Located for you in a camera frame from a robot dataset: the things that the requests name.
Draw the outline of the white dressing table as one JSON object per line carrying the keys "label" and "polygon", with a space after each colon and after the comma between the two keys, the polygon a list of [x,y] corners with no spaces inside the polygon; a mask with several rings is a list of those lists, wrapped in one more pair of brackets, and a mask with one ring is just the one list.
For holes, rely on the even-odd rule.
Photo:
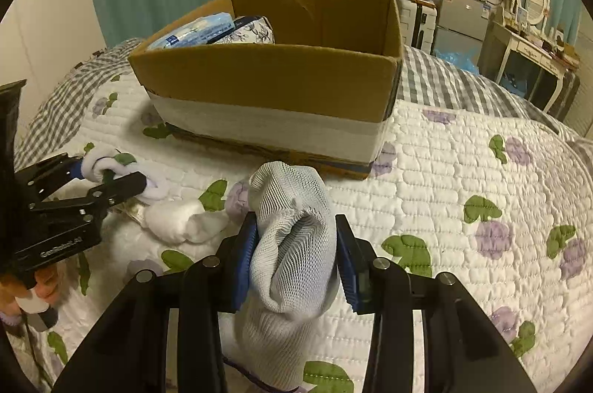
{"label": "white dressing table", "polygon": [[480,74],[563,121],[580,79],[563,61],[492,20],[481,47]]}

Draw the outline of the blue white tissue pack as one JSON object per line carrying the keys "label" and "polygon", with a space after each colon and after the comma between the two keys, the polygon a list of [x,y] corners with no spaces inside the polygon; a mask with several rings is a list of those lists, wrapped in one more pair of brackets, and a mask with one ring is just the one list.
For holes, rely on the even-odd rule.
{"label": "blue white tissue pack", "polygon": [[174,47],[200,46],[216,39],[223,33],[234,30],[234,21],[229,13],[214,13],[184,23],[148,45],[148,50],[165,50]]}

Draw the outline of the white floral quilt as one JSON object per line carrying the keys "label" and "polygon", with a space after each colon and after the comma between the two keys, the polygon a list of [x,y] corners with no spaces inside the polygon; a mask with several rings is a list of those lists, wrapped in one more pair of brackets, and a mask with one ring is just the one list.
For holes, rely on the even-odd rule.
{"label": "white floral quilt", "polygon": [[[42,387],[135,271],[183,271],[236,232],[260,164],[167,135],[133,74],[96,91],[65,151],[97,146],[160,173],[172,200],[213,208],[226,225],[210,240],[169,244],[113,212],[103,242],[60,265],[57,323],[27,341],[34,356],[24,365],[42,374]],[[455,274],[535,388],[552,392],[592,336],[590,148],[531,120],[398,102],[371,175],[326,185],[336,212],[377,254],[412,274]]]}

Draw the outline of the white sock pair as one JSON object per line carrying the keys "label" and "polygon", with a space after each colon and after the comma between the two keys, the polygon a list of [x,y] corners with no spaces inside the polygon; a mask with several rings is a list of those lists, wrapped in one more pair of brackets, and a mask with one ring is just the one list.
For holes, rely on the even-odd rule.
{"label": "white sock pair", "polygon": [[144,209],[144,225],[167,244],[205,243],[228,226],[224,211],[207,211],[200,200],[161,201]]}

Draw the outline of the folded paper label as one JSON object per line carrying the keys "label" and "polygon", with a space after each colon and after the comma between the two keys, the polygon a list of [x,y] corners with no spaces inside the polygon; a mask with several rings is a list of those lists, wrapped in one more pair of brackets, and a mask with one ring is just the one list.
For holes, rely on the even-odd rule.
{"label": "folded paper label", "polygon": [[124,213],[129,219],[134,220],[134,222],[140,225],[145,222],[145,208],[145,203],[138,201],[135,198],[116,204],[112,207],[113,211]]}

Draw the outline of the open cardboard box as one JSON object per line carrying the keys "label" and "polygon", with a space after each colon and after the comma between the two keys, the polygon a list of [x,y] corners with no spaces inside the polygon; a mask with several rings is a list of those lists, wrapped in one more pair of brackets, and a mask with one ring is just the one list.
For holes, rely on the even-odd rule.
{"label": "open cardboard box", "polygon": [[[265,16],[275,43],[148,50],[214,13]],[[395,0],[212,0],[129,61],[176,137],[363,179],[386,140],[403,43]]]}

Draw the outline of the blue plastic bag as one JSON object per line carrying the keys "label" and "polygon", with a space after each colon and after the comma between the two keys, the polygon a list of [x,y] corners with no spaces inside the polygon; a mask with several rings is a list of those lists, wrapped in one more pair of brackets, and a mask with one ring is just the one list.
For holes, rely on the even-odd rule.
{"label": "blue plastic bag", "polygon": [[469,72],[470,74],[475,76],[480,74],[480,70],[470,59],[469,54],[463,54],[459,52],[440,52],[439,50],[434,50],[433,54],[435,57],[438,57],[438,59],[449,62],[449,64],[459,67],[463,71]]}

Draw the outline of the dark patterned tissue pack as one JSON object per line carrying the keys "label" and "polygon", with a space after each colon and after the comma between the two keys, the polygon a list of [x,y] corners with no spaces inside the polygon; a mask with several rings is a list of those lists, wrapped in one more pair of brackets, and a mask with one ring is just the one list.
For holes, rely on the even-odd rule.
{"label": "dark patterned tissue pack", "polygon": [[275,43],[274,30],[265,16],[242,16],[234,21],[234,29],[212,40],[213,44]]}

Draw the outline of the white sock with purple trim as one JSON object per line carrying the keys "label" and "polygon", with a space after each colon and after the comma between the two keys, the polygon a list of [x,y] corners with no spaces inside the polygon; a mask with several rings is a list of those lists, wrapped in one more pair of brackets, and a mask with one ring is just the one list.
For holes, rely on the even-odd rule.
{"label": "white sock with purple trim", "polygon": [[291,391],[302,383],[318,319],[338,289],[334,206],[316,169],[279,161],[253,173],[249,204],[259,242],[230,355],[265,385]]}

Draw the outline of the dark wooden bedpost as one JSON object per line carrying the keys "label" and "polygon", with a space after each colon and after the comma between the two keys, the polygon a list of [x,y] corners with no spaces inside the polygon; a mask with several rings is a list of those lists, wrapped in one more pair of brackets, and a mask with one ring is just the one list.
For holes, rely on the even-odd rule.
{"label": "dark wooden bedpost", "polygon": [[14,179],[14,142],[18,129],[21,91],[25,80],[5,84],[0,89],[1,182]]}

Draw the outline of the white knotted fabric bundle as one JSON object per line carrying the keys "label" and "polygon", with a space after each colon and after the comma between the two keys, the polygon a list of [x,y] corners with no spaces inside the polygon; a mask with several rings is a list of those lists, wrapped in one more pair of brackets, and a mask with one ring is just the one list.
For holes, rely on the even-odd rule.
{"label": "white knotted fabric bundle", "polygon": [[152,204],[168,196],[169,183],[163,173],[153,165],[139,161],[134,155],[120,152],[115,147],[97,145],[82,158],[82,177],[96,183],[106,183],[135,172],[146,177],[144,190],[137,198]]}

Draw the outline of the white striped suitcase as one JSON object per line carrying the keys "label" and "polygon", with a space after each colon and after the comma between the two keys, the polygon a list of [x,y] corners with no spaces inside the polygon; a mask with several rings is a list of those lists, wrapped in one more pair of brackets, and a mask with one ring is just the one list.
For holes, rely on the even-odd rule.
{"label": "white striped suitcase", "polygon": [[403,43],[430,54],[437,22],[436,6],[424,0],[396,0],[396,3]]}

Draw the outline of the grey checked bed blanket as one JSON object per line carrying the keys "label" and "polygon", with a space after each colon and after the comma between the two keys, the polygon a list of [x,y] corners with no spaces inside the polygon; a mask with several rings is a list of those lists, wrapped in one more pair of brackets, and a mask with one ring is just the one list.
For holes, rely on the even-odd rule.
{"label": "grey checked bed blanket", "polygon": [[99,87],[116,75],[131,73],[127,57],[141,42],[133,37],[99,50],[65,75],[39,107],[26,135],[15,147],[16,170],[40,161],[72,139]]}

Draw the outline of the small silver refrigerator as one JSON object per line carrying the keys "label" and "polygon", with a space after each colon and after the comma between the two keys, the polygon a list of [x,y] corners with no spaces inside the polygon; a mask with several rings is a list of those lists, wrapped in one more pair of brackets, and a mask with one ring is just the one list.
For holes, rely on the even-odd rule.
{"label": "small silver refrigerator", "polygon": [[436,0],[437,23],[432,51],[462,54],[473,64],[480,57],[487,17],[479,0]]}

